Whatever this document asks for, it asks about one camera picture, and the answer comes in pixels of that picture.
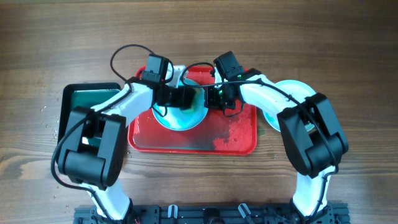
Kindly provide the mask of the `light blue plate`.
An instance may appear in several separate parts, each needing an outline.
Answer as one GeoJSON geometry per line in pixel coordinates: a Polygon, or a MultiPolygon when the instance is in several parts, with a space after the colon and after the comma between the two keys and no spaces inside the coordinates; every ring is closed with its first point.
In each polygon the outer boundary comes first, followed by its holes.
{"type": "Polygon", "coordinates": [[[193,101],[187,109],[154,105],[152,113],[155,119],[165,128],[172,131],[186,131],[199,125],[205,118],[208,108],[204,107],[205,91],[193,88],[193,101]]]}
{"type": "MultiPolygon", "coordinates": [[[[312,96],[316,93],[316,91],[307,85],[304,82],[298,80],[282,80],[275,84],[279,89],[283,89],[286,93],[290,93],[293,97],[299,102],[303,102],[305,97],[312,96]]],[[[274,128],[276,131],[280,131],[279,122],[277,120],[277,113],[273,116],[268,113],[266,110],[263,110],[262,113],[264,115],[265,120],[269,123],[269,125],[274,128]]]]}

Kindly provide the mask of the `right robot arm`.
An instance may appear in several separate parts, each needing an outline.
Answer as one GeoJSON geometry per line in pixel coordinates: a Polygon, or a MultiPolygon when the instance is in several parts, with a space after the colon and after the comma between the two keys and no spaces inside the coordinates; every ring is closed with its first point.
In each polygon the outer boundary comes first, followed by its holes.
{"type": "Polygon", "coordinates": [[[330,177],[338,173],[342,155],[348,151],[348,140],[329,99],[322,93],[282,87],[255,68],[245,70],[231,51],[213,63],[215,84],[207,89],[206,106],[233,109],[239,100],[274,119],[285,153],[298,173],[292,203],[305,221],[315,219],[326,206],[330,177]]]}

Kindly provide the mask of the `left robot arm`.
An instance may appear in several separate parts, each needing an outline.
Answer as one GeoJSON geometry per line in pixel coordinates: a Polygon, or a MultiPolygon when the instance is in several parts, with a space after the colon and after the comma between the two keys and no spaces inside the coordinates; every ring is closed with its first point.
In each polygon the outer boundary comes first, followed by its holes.
{"type": "Polygon", "coordinates": [[[197,85],[169,86],[132,78],[112,98],[71,110],[65,134],[50,163],[62,186],[89,193],[95,206],[78,212],[76,223],[139,223],[141,214],[118,180],[126,148],[126,128],[154,105],[188,109],[204,93],[197,85]]]}

